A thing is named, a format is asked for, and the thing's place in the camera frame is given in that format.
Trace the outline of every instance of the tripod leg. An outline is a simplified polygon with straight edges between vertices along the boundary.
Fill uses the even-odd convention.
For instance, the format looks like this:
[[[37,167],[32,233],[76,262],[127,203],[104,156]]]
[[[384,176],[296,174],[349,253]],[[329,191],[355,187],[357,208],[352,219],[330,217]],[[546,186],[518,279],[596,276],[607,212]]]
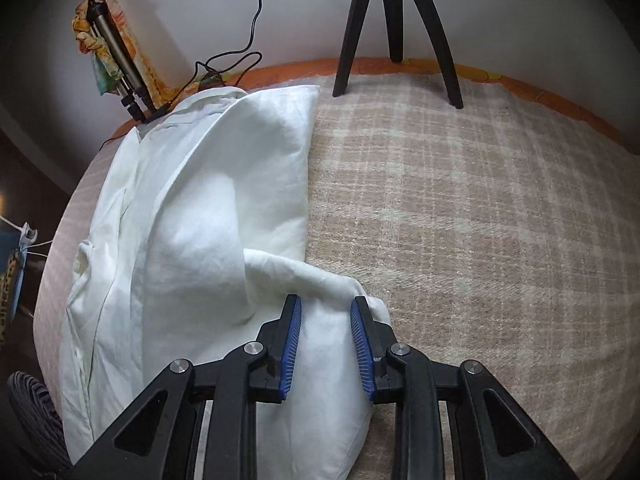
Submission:
[[[440,65],[444,85],[447,88],[449,102],[456,108],[462,108],[462,95],[460,94],[460,84],[456,75],[456,68],[453,65],[453,58],[449,49],[447,37],[442,28],[442,22],[436,10],[433,0],[414,0],[415,6],[422,17],[424,26],[427,29],[431,44],[436,53],[436,59]]]
[[[404,26],[402,0],[382,0],[385,4],[386,35],[389,40],[389,57],[394,63],[402,61]]]
[[[353,59],[356,56],[367,7],[369,7],[369,0],[351,0],[347,28],[344,31],[342,50],[340,51],[340,61],[335,74],[334,97],[341,96],[347,89],[349,74],[351,73]]]

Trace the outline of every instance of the white fabric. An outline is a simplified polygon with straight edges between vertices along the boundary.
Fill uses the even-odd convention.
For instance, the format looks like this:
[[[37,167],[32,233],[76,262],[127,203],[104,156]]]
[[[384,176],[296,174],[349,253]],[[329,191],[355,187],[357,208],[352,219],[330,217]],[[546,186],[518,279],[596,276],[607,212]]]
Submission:
[[[62,418],[76,462],[175,358],[223,358],[302,298],[289,397],[260,404],[261,479],[341,479],[367,433],[352,278],[302,260],[318,89],[212,89],[123,140],[63,321]],[[369,298],[376,319],[384,304]]]

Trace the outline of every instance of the beige plaid bedspread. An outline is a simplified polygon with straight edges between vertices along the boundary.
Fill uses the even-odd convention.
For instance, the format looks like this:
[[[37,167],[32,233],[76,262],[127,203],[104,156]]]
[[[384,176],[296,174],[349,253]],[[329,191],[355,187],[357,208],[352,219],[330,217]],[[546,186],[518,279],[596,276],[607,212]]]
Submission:
[[[461,80],[455,110],[439,76],[352,76],[339,99],[332,77],[305,82],[322,88],[307,261],[385,300],[428,357],[482,361],[582,478],[606,478],[640,430],[636,157],[500,85]],[[51,327],[116,144],[79,184],[42,280],[34,334],[56,400]],[[351,478],[389,478],[392,441],[377,408]]]

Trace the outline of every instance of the metal screw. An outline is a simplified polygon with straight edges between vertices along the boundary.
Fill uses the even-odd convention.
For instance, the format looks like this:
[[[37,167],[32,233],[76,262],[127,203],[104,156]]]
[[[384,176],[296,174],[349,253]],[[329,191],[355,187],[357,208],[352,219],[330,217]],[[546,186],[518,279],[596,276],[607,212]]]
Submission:
[[[482,365],[478,361],[465,361],[465,370],[470,374],[479,374],[482,371]]]
[[[176,359],[169,365],[169,370],[171,370],[174,374],[181,374],[182,372],[187,371],[189,368],[189,362],[187,359]]]
[[[251,341],[250,343],[244,345],[244,351],[251,355],[259,354],[263,349],[264,346],[262,346],[262,343],[257,341]]]
[[[391,345],[391,353],[395,355],[407,355],[411,350],[409,345],[404,343],[393,343]]]

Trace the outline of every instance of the triangular cutout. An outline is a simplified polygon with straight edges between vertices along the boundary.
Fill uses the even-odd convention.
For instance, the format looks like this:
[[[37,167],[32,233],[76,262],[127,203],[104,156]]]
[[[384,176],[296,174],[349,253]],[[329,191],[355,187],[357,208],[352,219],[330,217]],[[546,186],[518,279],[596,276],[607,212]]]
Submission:
[[[502,399],[493,390],[485,390],[482,396],[500,456],[511,456],[532,449],[535,445],[533,437],[515,418]]]
[[[115,438],[115,447],[139,456],[147,456],[156,437],[167,395],[166,391],[156,393]]]

